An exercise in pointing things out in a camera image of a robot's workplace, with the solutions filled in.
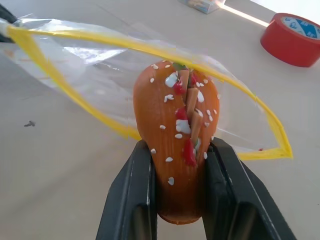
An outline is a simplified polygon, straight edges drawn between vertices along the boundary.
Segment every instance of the clear plastic bag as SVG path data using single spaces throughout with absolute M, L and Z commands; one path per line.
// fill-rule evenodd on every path
M 56 19 L 21 19 L 19 24 L 24 28 L 9 26 L 8 34 L 23 51 L 15 44 L 1 45 L 2 51 L 39 81 L 59 86 L 123 136 L 140 139 L 133 110 L 133 86 L 139 74 L 169 60 L 205 73 L 216 85 L 220 114 L 215 137 L 232 145 L 242 160 L 292 157 L 274 113 L 209 56 L 102 26 Z

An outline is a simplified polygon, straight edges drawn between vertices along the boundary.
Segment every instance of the black clamp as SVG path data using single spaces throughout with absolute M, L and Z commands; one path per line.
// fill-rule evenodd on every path
M 214 138 L 206 159 L 207 240 L 295 240 L 265 185 Z M 139 141 L 113 181 L 96 240 L 156 240 L 156 172 L 150 151 Z

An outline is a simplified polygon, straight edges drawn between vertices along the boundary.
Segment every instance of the table surface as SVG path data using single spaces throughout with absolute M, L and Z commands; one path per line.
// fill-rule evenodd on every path
M 205 15 L 176 0 L 2 0 L 18 17 L 55 18 L 121 30 L 214 57 L 280 118 L 294 158 L 247 161 L 298 239 L 320 235 L 320 64 L 288 65 L 260 45 L 263 26 L 227 10 Z M 265 22 L 249 0 L 228 6 Z M 0 56 L 0 239 L 94 239 L 110 184 L 135 141 L 123 139 L 68 98 Z M 35 127 L 24 127 L 29 120 Z M 159 220 L 158 238 L 205 239 L 202 222 Z

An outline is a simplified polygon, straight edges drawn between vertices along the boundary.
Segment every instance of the plastic toy food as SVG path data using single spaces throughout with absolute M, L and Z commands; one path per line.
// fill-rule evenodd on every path
M 147 67 L 135 82 L 137 129 L 156 169 L 158 214 L 169 223 L 193 223 L 202 215 L 219 98 L 209 77 L 166 60 Z

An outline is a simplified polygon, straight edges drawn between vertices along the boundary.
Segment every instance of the tape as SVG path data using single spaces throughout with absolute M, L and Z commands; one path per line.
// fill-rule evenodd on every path
M 271 55 L 293 66 L 308 68 L 320 58 L 320 26 L 300 16 L 275 14 L 260 42 Z

